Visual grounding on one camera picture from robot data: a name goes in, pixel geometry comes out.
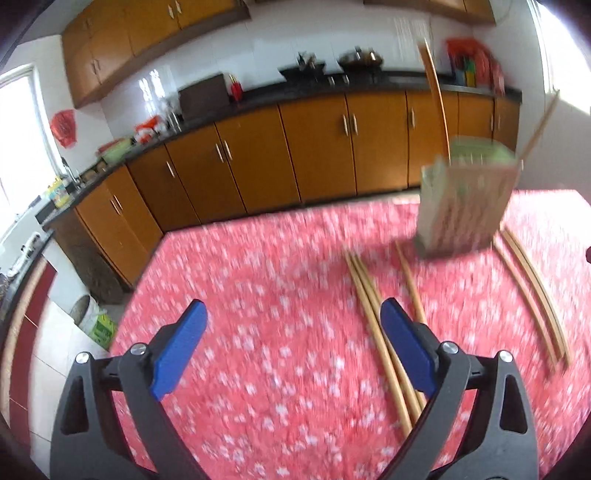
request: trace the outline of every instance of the blue gripper pad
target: blue gripper pad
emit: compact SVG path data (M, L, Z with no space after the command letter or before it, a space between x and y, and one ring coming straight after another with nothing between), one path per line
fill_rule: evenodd
M178 320L172 337L154 361L154 376L150 391L158 401L171 393L207 327L205 304L194 300Z
M415 324L395 299L382 303L380 320L415 390L433 396L437 389L436 351L430 348L427 339L421 338L420 330L420 327L428 328Z

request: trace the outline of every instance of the kitchen cabinet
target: kitchen cabinet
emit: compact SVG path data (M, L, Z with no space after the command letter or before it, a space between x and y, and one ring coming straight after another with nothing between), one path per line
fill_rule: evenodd
M101 83L133 57L123 12L113 12L109 19L109 22L98 24L103 28L97 27L90 40L95 70Z
M495 23L495 16L489 0L464 0L464 6L468 15L485 23Z
M407 105L404 92L347 95L357 193L408 186Z
M132 162L129 172L163 232L199 224L164 145Z
M76 211L113 267L133 284L149 255L118 210L107 184L98 185Z
M495 99L495 127L492 138L513 152L517 148L519 131L519 104L499 97Z
M300 202L276 106L216 124L226 158L248 213Z
M121 16L122 4L121 0L93 0L83 12L89 35L92 37L108 28L114 17Z
M162 230L139 194L127 167L122 166L109 175L106 184L118 211L144 249L152 253L162 238Z
M469 25L494 25L495 17L489 0L363 0L366 5L414 8L453 18Z
M169 0L129 0L125 22L135 55L178 31L178 22Z
M490 97L461 93L458 135L492 139L494 106Z
M66 63L88 43L90 34L86 16L78 15L64 30L61 36L61 47L64 51L64 60Z
M345 97L286 103L280 111L302 201L355 195Z
M213 17L214 15L232 10L236 7L235 0L177 0L175 7L178 24L181 28Z
M447 134L450 141L457 135L458 95L442 92ZM421 183L421 168L431 165L443 154L439 115L430 92L407 92L408 102L408 185Z
M429 0L433 7L448 7L453 8L455 10L459 10L462 12L466 11L466 6L464 5L464 0Z
M88 43L80 46L70 60L66 61L66 74L70 83L70 93L77 105L99 85L96 66Z
M246 213L215 125L173 140L166 148L202 222Z

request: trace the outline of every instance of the red tablecloth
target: red tablecloth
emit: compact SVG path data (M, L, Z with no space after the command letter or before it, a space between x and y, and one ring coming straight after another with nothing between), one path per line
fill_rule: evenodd
M170 234L139 282L113 347L123 353L175 322L193 298L209 325L163 405L212 478L376 478L402 436L343 247L385 297L413 315L394 238L414 234L418 204L357 202ZM422 261L405 251L428 323L469 353L513 352L534 410L540 471L568 448L591 407L591 207L575 192L513 196L506 222L546 279L573 353L555 374L501 260L485 251ZM121 396L136 460L151 466ZM439 460L454 454L460 410Z

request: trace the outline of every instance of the kitchen counter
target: kitchen counter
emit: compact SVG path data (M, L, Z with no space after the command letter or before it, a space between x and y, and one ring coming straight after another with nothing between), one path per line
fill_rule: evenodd
M143 144L133 147L121 160L121 162L109 166L104 172L101 172L91 181L86 183L81 190L72 194L72 198L63 207L51 213L43 222L44 229L48 229L51 223L54 222L65 212L68 212L72 207L78 205L89 193L91 193L101 182L106 179L111 173L120 168L122 165L128 164L140 157L147 151L157 148L168 141L182 137L189 132L197 130L214 122L221 121L226 118L238 116L243 113L248 113L259 108L263 108L278 103L286 103L295 100L312 98L316 96L335 95L343 93L357 93L357 92L388 92L400 90L429 90L426 76L423 72L413 71L387 71L382 72L379 76L371 75L355 75L349 76L349 83L343 81L344 75L342 72L327 74L326 77L333 77L335 85L329 85L328 81L321 83L292 83L292 82L278 82L270 85L265 85L252 90L247 90L241 102L233 103L226 107L220 108L203 114L202 116L185 122L181 125L180 132L170 132L160 135L158 138ZM456 85L451 75L438 75L440 87L442 92L460 92L471 93L474 95L483 95L489 97L496 97L497 95L488 89L471 88ZM506 87L506 97L521 103L521 91Z

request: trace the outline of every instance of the metal screw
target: metal screw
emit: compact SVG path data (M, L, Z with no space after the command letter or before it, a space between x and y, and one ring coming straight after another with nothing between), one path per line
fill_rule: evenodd
M90 355L88 352L80 352L76 355L76 363L77 364L85 364L90 359Z
M499 352L499 358L508 364L513 361L513 355L511 355L507 350L501 350Z
M460 351L460 348L453 342L443 342L441 347L445 353L449 353L450 355L455 355Z
M146 353L146 349L148 346L145 343L136 343L135 345L131 346L131 355L143 355Z

